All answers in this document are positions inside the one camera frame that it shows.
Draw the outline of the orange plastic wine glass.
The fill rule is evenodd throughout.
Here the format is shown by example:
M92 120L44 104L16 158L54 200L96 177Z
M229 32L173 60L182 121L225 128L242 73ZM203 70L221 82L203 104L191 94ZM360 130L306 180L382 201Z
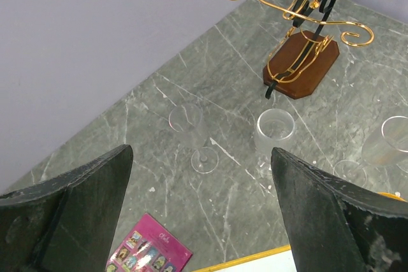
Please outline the orange plastic wine glass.
M391 193L388 193L388 192L379 192L379 194L382 195L382 196L384 196L384 197L388 197L388 198L395 199L395 200L398 200L398 201L406 202L405 199L403 199L402 197L400 197L400 194L399 194L399 193L391 194Z

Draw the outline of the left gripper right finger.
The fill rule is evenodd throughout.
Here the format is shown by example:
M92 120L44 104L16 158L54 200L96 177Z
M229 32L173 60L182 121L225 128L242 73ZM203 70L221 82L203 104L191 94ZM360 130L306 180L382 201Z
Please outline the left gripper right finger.
M407 203L282 148L272 176L297 271L407 271Z

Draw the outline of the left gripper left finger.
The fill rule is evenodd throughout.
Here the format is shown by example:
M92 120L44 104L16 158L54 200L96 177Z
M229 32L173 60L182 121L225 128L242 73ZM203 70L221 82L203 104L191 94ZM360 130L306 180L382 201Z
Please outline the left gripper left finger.
M104 271L132 164L121 145L1 195L1 271Z

